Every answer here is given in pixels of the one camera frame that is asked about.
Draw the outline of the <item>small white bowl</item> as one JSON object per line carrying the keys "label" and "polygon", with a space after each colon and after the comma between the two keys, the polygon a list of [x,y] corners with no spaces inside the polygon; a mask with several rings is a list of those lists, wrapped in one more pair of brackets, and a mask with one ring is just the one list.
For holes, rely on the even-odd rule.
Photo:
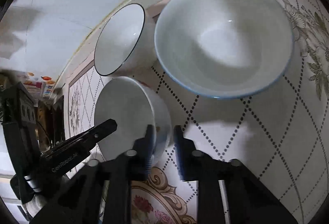
{"label": "small white bowl", "polygon": [[105,160],[131,149],[152,125],[156,134],[152,164],[160,161],[172,134],[171,117],[164,101],[150,87],[127,76],[109,81],[99,94],[94,124],[107,119],[117,122],[117,130],[98,143]]}

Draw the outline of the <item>floral patterned table mat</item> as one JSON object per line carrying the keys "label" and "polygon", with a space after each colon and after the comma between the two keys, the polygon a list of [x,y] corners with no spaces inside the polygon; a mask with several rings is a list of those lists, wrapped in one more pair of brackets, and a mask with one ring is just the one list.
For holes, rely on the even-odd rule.
{"label": "floral patterned table mat", "polygon": [[[285,74],[242,99],[202,98],[173,82],[155,62],[136,77],[165,101],[173,126],[222,161],[243,162],[297,223],[328,205],[328,11],[320,0],[278,0],[292,20],[295,47]],[[94,47],[67,80],[67,136],[94,125],[96,100],[110,77],[94,68]],[[179,179],[168,146],[149,179],[133,183],[132,223],[196,223],[197,183]]]}

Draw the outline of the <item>black rimmed white bowl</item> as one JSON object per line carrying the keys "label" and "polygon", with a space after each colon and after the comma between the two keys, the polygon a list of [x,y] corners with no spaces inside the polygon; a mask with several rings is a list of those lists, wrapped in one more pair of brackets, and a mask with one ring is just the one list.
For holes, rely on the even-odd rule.
{"label": "black rimmed white bowl", "polygon": [[101,76],[129,75],[156,61],[155,22],[142,5],[119,9],[103,27],[96,42],[94,66]]}

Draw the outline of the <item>large white bowl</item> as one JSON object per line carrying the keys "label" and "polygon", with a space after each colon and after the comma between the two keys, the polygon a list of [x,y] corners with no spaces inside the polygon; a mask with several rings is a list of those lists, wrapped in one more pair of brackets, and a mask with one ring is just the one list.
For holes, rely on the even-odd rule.
{"label": "large white bowl", "polygon": [[217,99],[253,95],[285,72],[293,53],[291,23],[277,0],[170,0],[154,45],[167,75]]}

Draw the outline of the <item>colourful wall sticker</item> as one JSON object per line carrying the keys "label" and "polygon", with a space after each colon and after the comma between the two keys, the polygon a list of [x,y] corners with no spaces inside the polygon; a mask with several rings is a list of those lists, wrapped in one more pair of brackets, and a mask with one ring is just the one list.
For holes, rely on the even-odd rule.
{"label": "colourful wall sticker", "polygon": [[15,79],[20,81],[34,99],[49,99],[56,81],[50,76],[39,76],[32,72],[18,72]]}

